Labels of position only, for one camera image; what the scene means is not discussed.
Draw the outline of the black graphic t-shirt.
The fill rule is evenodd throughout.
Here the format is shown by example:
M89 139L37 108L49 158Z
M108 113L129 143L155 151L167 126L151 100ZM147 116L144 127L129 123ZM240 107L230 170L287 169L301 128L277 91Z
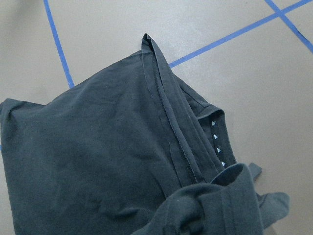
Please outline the black graphic t-shirt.
M18 235L261 235L289 213L149 35L46 105L5 100L0 128Z

